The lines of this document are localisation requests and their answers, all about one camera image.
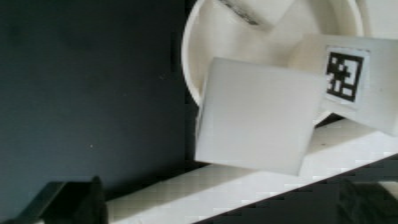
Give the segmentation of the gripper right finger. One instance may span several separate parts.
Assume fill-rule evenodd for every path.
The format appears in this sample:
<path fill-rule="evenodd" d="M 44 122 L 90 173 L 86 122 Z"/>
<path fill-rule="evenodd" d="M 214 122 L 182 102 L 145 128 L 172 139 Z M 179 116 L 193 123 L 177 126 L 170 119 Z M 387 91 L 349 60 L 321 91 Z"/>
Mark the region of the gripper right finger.
<path fill-rule="evenodd" d="M 398 224 L 398 199 L 378 183 L 339 183 L 337 224 Z"/>

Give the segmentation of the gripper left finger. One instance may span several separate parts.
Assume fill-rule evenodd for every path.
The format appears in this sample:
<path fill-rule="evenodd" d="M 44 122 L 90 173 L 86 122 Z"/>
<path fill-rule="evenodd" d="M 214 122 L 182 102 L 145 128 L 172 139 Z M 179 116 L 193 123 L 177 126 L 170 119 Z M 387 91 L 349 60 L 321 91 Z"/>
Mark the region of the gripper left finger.
<path fill-rule="evenodd" d="M 49 182 L 12 224 L 108 224 L 99 177 L 86 182 Z"/>

